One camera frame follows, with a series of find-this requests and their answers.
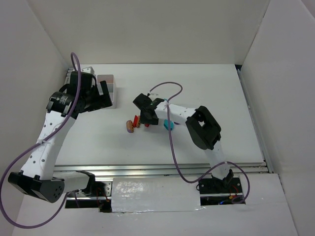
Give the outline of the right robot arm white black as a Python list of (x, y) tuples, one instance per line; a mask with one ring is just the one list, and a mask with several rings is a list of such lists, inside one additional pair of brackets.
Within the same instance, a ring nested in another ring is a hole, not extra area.
[(210, 166), (212, 178), (218, 188), (227, 188), (234, 177), (233, 171), (226, 163), (221, 146), (221, 127), (210, 111), (204, 107), (187, 108), (170, 104), (166, 100), (140, 94), (134, 101), (140, 110), (140, 123), (158, 125), (162, 119), (184, 125), (192, 142), (204, 150)]

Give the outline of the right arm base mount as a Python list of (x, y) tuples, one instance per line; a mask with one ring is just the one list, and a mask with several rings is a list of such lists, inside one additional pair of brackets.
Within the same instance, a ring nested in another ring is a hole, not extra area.
[(243, 189), (238, 177), (234, 177), (227, 187), (222, 187), (212, 178), (200, 180), (196, 186), (201, 206), (232, 205), (243, 200)]

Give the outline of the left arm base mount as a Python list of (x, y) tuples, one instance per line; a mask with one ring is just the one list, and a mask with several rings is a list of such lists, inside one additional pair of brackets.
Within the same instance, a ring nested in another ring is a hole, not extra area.
[(97, 181), (89, 194), (75, 190), (68, 194), (65, 208), (93, 208), (99, 212), (111, 213), (112, 185), (113, 181)]

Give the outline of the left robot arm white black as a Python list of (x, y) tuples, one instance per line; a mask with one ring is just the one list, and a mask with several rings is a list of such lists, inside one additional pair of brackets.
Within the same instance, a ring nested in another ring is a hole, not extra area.
[(63, 193), (81, 191), (90, 196), (94, 192), (97, 186), (94, 174), (87, 171), (56, 174), (54, 167), (78, 115), (112, 106), (106, 81), (98, 83), (92, 67), (82, 69), (80, 85), (77, 71), (68, 70), (67, 77), (68, 83), (49, 98), (36, 148), (20, 171), (8, 176), (8, 182), (23, 194), (50, 203), (56, 202)]

